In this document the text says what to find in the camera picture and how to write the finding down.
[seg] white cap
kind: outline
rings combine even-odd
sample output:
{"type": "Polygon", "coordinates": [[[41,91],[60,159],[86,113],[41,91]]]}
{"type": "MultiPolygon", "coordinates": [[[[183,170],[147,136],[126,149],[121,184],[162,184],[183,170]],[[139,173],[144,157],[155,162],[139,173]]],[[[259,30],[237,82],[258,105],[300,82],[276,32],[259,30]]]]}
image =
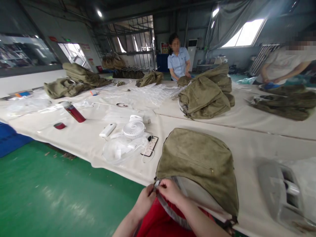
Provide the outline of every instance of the white cap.
{"type": "Polygon", "coordinates": [[[62,101],[61,104],[62,104],[62,106],[63,106],[64,108],[67,108],[67,107],[71,106],[71,103],[70,103],[68,100],[62,101]]]}

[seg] white power bank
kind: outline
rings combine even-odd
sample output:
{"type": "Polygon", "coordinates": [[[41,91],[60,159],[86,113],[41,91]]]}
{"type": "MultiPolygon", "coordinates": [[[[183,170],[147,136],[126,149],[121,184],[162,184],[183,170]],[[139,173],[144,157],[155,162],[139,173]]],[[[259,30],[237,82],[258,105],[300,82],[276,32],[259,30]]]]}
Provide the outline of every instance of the white power bank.
{"type": "Polygon", "coordinates": [[[114,130],[114,128],[116,127],[116,123],[110,123],[109,125],[107,125],[103,131],[99,134],[100,137],[107,137],[111,134],[111,132],[114,130]]]}

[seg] light blue shirt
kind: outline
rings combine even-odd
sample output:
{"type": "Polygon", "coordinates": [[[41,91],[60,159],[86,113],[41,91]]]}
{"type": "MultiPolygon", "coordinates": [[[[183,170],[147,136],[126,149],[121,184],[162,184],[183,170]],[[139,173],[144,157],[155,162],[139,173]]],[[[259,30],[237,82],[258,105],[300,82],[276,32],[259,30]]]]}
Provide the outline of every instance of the light blue shirt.
{"type": "Polygon", "coordinates": [[[176,56],[174,53],[168,56],[168,68],[173,68],[175,75],[180,78],[185,75],[185,62],[190,59],[190,55],[185,47],[180,47],[179,54],[176,56]]]}

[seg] finger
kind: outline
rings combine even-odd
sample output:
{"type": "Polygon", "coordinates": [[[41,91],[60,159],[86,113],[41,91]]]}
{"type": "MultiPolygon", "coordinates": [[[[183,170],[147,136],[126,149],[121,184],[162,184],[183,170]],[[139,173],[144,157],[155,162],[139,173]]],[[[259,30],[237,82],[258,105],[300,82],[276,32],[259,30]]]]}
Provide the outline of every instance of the finger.
{"type": "Polygon", "coordinates": [[[149,195],[149,194],[151,193],[151,191],[153,190],[153,188],[154,188],[154,185],[153,185],[153,184],[150,184],[150,185],[148,185],[148,186],[145,188],[147,195],[149,195]]]}
{"type": "Polygon", "coordinates": [[[164,187],[158,186],[157,189],[158,189],[159,193],[161,193],[163,196],[165,196],[166,189],[164,187]]]}
{"type": "Polygon", "coordinates": [[[168,186],[169,184],[169,179],[163,179],[160,183],[159,186],[168,186]]]}
{"type": "Polygon", "coordinates": [[[151,202],[153,202],[156,198],[156,192],[152,192],[150,195],[149,195],[149,199],[151,200],[151,202]]]}

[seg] hand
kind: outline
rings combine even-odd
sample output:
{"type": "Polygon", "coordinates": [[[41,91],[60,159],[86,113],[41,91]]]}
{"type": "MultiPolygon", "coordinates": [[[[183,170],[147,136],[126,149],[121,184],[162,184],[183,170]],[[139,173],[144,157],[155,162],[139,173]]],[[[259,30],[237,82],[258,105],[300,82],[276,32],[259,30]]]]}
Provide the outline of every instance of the hand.
{"type": "Polygon", "coordinates": [[[172,202],[177,207],[185,198],[183,193],[178,188],[177,184],[170,179],[163,179],[157,189],[168,201],[172,202]]]}
{"type": "Polygon", "coordinates": [[[282,79],[281,78],[277,78],[277,79],[274,79],[272,82],[274,84],[278,84],[280,81],[282,81],[282,79]]]}
{"type": "Polygon", "coordinates": [[[264,84],[268,84],[270,82],[270,80],[268,78],[262,78],[262,82],[264,84]]]}
{"type": "Polygon", "coordinates": [[[190,75],[189,72],[186,72],[185,75],[186,75],[187,77],[191,78],[191,75],[190,75]]]}
{"type": "Polygon", "coordinates": [[[132,212],[134,216],[140,221],[142,220],[145,215],[149,212],[155,198],[156,193],[152,192],[154,188],[153,184],[148,185],[141,191],[136,204],[134,205],[132,212]]]}

